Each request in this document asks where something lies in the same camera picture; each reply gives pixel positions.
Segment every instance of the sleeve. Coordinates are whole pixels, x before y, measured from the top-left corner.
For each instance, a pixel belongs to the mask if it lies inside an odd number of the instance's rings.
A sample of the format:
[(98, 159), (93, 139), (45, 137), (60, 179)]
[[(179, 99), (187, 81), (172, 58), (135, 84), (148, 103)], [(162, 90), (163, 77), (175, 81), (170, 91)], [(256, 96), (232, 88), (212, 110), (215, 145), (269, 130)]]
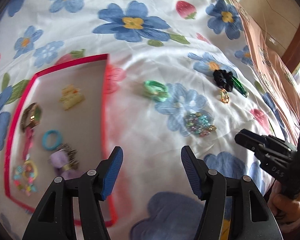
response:
[[(272, 200), (277, 194), (280, 193), (280, 191), (281, 191), (281, 184), (278, 181), (275, 181), (268, 200), (268, 206), (274, 215), (277, 213), (277, 208), (272, 203)], [(278, 221), (278, 225), (282, 233), (289, 233), (291, 231), (294, 231), (298, 227), (300, 227), (300, 218), (297, 221), (289, 224), (279, 223)]]

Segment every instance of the blue gripper pad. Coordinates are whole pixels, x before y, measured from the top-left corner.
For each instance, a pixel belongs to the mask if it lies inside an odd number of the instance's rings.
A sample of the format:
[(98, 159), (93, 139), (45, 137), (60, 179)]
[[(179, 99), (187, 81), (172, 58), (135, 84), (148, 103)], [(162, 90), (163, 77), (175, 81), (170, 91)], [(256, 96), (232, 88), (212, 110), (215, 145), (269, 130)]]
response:
[(185, 168), (192, 191), (199, 199), (202, 198), (201, 179), (197, 173), (185, 147), (181, 149), (181, 161)]
[(111, 164), (106, 172), (106, 175), (103, 178), (103, 187), (100, 194), (102, 200), (106, 200), (106, 198), (111, 194), (115, 181), (118, 177), (122, 162), (123, 162), (123, 151), (120, 147), (118, 147), (118, 150), (115, 153), (114, 157), (112, 158)]

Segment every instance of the wooden door frame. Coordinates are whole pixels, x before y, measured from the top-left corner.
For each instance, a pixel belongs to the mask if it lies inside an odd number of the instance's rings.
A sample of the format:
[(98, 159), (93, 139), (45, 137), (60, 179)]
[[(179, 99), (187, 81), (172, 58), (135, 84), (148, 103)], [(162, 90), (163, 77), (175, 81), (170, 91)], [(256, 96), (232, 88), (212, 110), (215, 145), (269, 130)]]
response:
[(300, 25), (289, 47), (281, 57), (283, 63), (292, 73), (300, 63)]

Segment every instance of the red tray border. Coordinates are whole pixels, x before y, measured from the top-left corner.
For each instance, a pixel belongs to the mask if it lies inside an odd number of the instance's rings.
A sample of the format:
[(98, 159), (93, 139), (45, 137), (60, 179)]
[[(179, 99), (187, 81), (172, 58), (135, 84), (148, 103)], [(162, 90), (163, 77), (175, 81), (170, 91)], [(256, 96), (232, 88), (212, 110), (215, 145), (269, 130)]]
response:
[[(12, 122), (11, 122), (11, 126), (10, 126), (10, 130), (9, 130), (9, 134), (8, 134), (8, 138), (7, 138), (7, 145), (6, 145), (6, 152), (5, 152), (5, 156), (4, 156), (4, 165), (3, 165), (3, 176), (4, 176), (4, 190), (5, 190), (5, 195), (10, 198), (14, 203), (16, 203), (17, 205), (19, 205), (20, 207), (29, 210), (30, 212), (34, 212), (34, 208), (31, 206), (28, 206), (26, 204), (24, 204), (23, 202), (15, 199), (13, 196), (11, 196), (10, 194), (10, 182), (9, 182), (9, 175), (10, 175), (10, 157), (11, 157), (11, 147), (12, 147), (12, 141), (13, 141), (13, 136), (14, 136), (14, 132), (18, 123), (18, 119), (19, 116), (21, 114), (21, 109), (24, 105), (24, 102), (28, 96), (28, 93), (31, 89), (31, 87), (34, 84), (34, 81), (38, 78), (41, 77), (43, 75), (46, 75), (48, 73), (52, 73), (55, 71), (58, 71), (60, 69), (64, 69), (64, 68), (68, 68), (71, 66), (75, 66), (75, 65), (79, 65), (79, 64), (84, 64), (84, 63), (89, 63), (89, 62), (94, 62), (94, 61), (99, 61), (99, 60), (106, 60), (106, 69), (105, 69), (105, 73), (103, 76), (103, 85), (102, 85), (102, 99), (101, 99), (101, 147), (102, 147), (102, 152), (103, 152), (103, 157), (106, 159), (108, 158), (108, 156), (106, 155), (107, 149), (106, 149), (106, 116), (105, 116), (105, 103), (106, 103), (106, 86), (107, 86), (107, 74), (109, 72), (109, 55), (108, 54), (101, 54), (101, 55), (94, 55), (94, 56), (90, 56), (90, 57), (83, 57), (83, 58), (79, 58), (79, 59), (74, 59), (68, 62), (64, 62), (52, 67), (49, 67), (47, 69), (44, 69), (36, 74), (34, 74), (34, 76), (31, 78), (31, 80), (29, 81), (28, 85), (26, 86), (20, 101), (18, 103), (18, 106), (16, 108), (16, 111), (14, 113)], [(108, 197), (108, 203), (109, 203), (109, 212), (110, 212), (110, 216), (111, 216), (111, 220), (110, 221), (105, 221), (105, 225), (107, 227), (110, 227), (112, 225), (114, 225), (114, 223), (116, 223), (118, 216), (114, 207), (114, 203), (113, 203), (113, 199), (112, 196), (110, 195)], [(81, 225), (80, 220), (75, 220), (74, 221), (75, 225)]]

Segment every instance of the green hair clip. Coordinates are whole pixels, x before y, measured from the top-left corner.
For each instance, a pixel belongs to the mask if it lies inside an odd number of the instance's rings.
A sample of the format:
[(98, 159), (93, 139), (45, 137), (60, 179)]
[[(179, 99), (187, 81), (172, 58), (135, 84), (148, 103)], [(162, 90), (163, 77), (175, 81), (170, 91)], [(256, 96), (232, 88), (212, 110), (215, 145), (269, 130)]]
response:
[(244, 97), (248, 97), (249, 93), (244, 89), (241, 82), (237, 78), (235, 78), (234, 76), (232, 77), (232, 80), (233, 80), (234, 88), (237, 89), (240, 92), (240, 94), (242, 94)]

